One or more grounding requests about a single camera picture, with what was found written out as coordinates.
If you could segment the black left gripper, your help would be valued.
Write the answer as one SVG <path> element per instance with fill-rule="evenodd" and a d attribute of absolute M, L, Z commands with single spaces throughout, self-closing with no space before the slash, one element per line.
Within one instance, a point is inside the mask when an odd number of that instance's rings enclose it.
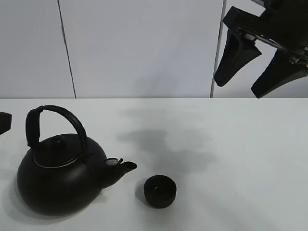
<path fill-rule="evenodd" d="M 9 131 L 12 124 L 12 115 L 6 112 L 0 112 L 0 135 Z"/>

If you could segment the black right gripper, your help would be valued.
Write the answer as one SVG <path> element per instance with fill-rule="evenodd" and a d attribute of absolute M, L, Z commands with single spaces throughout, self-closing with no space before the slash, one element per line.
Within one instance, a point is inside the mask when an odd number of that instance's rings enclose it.
<path fill-rule="evenodd" d="M 224 52 L 214 80 L 226 85 L 246 64 L 262 53 L 256 39 L 277 50 L 251 91 L 262 98 L 275 89 L 308 75 L 308 2 L 306 0 L 264 0 L 260 16 L 232 6 L 224 24 L 227 32 Z"/>

